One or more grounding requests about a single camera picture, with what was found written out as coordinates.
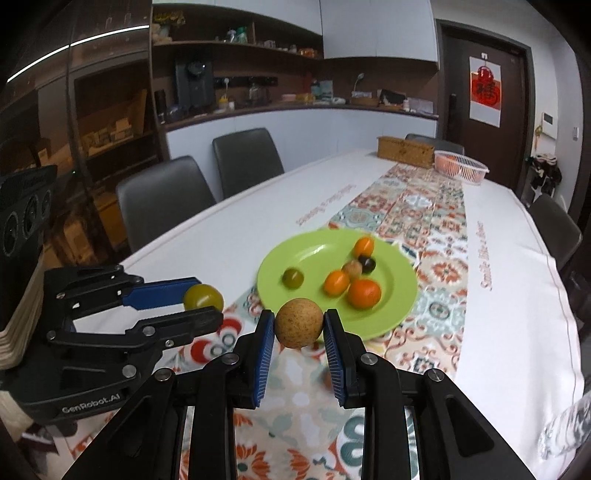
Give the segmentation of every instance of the white wall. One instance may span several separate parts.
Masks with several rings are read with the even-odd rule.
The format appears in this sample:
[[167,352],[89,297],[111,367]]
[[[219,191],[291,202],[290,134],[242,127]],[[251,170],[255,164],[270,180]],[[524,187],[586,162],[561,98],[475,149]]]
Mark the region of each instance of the white wall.
[[572,49],[554,26],[526,0],[431,0],[431,7],[436,19],[483,28],[531,48],[535,77],[535,121],[539,124],[542,113],[549,113],[558,118],[558,130],[562,133],[559,142],[542,135],[537,151],[553,154],[556,149],[558,165],[565,177],[559,194],[564,198],[563,206],[568,208],[580,161],[580,141],[577,155],[574,145],[567,142],[565,134],[572,130],[571,124],[576,116],[568,109],[581,101],[579,69]]
[[380,135],[404,138],[409,133],[435,137],[437,122],[389,112],[338,108],[252,113],[211,120],[166,135],[170,157],[191,155],[216,201],[223,200],[212,141],[251,128],[269,130],[285,171],[355,148],[377,150]]
[[[565,210],[573,197],[574,185],[579,173],[581,146],[583,143],[583,94],[579,67],[569,44],[558,36],[553,43],[556,83],[558,86],[558,137],[556,157],[562,182],[556,188],[554,198]],[[579,139],[573,139],[573,128],[579,127]]]

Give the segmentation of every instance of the white tablecloth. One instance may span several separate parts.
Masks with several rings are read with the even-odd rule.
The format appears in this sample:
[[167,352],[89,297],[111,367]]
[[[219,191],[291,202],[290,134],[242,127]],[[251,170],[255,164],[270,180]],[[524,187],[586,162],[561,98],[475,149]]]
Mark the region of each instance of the white tablecloth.
[[[255,283],[273,247],[325,225],[391,167],[366,151],[306,165],[184,222],[129,257],[125,269],[146,281],[196,276],[216,286],[229,304]],[[510,190],[486,180],[465,184],[464,201],[469,277],[455,381],[534,475],[554,480],[571,456],[543,462],[537,437],[583,391],[566,291],[533,221]],[[76,326],[119,333],[140,317],[120,307]],[[78,438],[85,428],[80,425]]]

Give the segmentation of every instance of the white plastic basket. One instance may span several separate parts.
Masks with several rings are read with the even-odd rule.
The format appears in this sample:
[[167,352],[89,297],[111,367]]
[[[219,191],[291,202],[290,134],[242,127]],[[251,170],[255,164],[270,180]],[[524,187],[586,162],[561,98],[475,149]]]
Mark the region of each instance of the white plastic basket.
[[486,165],[465,155],[435,150],[435,170],[451,179],[480,185],[489,172]]

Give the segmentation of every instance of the orange cherry tomato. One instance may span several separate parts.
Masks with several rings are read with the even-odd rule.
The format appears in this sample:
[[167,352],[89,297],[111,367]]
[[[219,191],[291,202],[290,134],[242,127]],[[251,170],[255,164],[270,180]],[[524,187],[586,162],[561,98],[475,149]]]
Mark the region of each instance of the orange cherry tomato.
[[382,289],[373,280],[359,278],[353,280],[347,293],[347,300],[356,309],[370,309],[382,298]]
[[371,254],[374,253],[374,239],[370,236],[361,237],[357,240],[355,247],[353,248],[353,256],[355,258],[359,258],[360,255],[365,255],[366,257],[371,257]]
[[324,291],[330,297],[338,297],[343,294],[349,286],[349,276],[342,270],[335,270],[330,272],[329,276],[324,281]]

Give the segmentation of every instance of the white upper cabinet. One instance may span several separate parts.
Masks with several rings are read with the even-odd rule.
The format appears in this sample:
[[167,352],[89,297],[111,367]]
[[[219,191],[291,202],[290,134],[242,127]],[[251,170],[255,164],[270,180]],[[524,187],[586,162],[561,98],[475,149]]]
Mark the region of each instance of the white upper cabinet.
[[215,0],[215,4],[266,15],[322,35],[320,0]]
[[278,18],[285,22],[305,28],[322,35],[322,19],[320,18],[320,0],[263,0],[263,11],[268,17]]
[[429,0],[371,0],[377,56],[437,61],[437,37]]
[[158,4],[187,4],[187,5],[215,5],[215,0],[181,0],[181,1],[174,1],[174,0],[152,0],[154,5]]
[[437,61],[430,0],[320,0],[324,58]]
[[375,57],[376,32],[370,0],[320,0],[324,58]]

